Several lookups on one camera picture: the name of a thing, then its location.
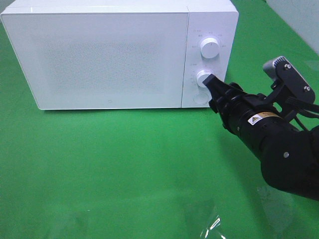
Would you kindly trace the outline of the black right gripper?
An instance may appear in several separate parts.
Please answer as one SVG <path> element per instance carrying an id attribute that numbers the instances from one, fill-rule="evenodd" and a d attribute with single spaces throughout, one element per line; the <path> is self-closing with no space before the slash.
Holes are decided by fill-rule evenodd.
<path id="1" fill-rule="evenodd" d="M 237 83 L 228 85 L 213 74 L 203 84 L 212 97 L 210 107 L 220 115 L 230 133 L 240 139 L 270 139 L 281 132 L 277 110 L 272 104 L 262 102 L 258 95 L 245 94 Z"/>

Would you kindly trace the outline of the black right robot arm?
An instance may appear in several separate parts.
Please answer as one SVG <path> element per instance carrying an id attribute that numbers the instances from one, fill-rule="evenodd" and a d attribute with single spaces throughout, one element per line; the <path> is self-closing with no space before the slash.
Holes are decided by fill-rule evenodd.
<path id="1" fill-rule="evenodd" d="M 236 83 L 210 75 L 203 84 L 211 93 L 210 107 L 222 124 L 260 160 L 268 185 L 313 200 L 319 199 L 319 129 L 298 130 L 273 104 L 253 105 L 259 95 L 247 94 Z"/>

